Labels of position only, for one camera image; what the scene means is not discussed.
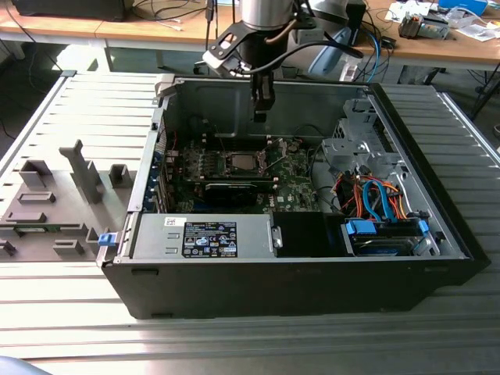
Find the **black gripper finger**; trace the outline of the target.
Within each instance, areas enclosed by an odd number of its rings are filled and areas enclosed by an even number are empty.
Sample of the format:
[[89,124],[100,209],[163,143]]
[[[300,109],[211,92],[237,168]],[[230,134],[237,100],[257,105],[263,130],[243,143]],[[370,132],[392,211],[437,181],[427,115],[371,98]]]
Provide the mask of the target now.
[[272,109],[275,102],[273,75],[252,75],[251,96],[254,107],[253,121],[265,123],[267,113]]

